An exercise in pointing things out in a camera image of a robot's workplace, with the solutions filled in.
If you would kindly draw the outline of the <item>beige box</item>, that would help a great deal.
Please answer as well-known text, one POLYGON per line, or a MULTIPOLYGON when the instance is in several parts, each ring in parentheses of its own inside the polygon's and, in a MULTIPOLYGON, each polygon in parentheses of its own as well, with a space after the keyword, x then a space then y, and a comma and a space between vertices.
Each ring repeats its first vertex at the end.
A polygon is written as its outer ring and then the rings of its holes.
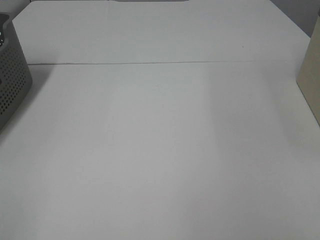
POLYGON ((315 115, 320 111, 320 17, 312 32, 297 84, 315 115))

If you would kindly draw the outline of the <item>grey perforated plastic basket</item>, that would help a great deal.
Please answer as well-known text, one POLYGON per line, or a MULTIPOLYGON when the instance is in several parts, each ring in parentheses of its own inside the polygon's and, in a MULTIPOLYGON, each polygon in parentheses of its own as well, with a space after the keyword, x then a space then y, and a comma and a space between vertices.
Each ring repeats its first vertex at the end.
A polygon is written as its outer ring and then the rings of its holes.
POLYGON ((0 14, 0 128, 3 129, 33 84, 12 18, 0 14))

